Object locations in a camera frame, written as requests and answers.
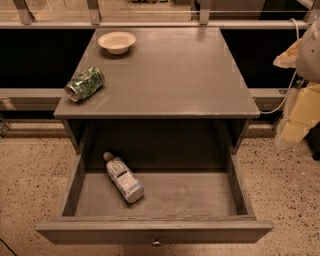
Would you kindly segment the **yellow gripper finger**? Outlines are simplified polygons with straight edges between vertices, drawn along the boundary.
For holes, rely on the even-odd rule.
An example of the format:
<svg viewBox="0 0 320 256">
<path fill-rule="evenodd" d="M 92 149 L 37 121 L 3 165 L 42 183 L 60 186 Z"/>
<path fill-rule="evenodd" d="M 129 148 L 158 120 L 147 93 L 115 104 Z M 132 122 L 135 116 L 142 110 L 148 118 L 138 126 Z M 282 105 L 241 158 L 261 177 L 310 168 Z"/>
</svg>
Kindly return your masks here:
<svg viewBox="0 0 320 256">
<path fill-rule="evenodd" d="M 275 137 L 278 147 L 300 143 L 320 122 L 320 84 L 309 82 L 302 89 L 290 90 Z"/>
<path fill-rule="evenodd" d="M 300 42 L 301 40 L 298 39 L 286 51 L 278 55 L 274 59 L 273 65 L 279 68 L 295 68 Z"/>
</svg>

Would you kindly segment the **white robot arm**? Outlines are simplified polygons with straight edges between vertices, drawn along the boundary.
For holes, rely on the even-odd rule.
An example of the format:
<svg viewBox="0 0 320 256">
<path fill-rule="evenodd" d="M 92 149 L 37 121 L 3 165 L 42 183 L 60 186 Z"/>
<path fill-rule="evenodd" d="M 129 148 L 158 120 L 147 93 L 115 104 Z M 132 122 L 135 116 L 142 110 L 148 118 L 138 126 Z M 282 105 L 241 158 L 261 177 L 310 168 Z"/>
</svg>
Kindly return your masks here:
<svg viewBox="0 0 320 256">
<path fill-rule="evenodd" d="M 299 143 L 320 122 L 320 18 L 273 65 L 295 68 L 307 85 L 292 89 L 285 104 L 285 114 L 277 128 L 277 138 L 283 144 Z"/>
</svg>

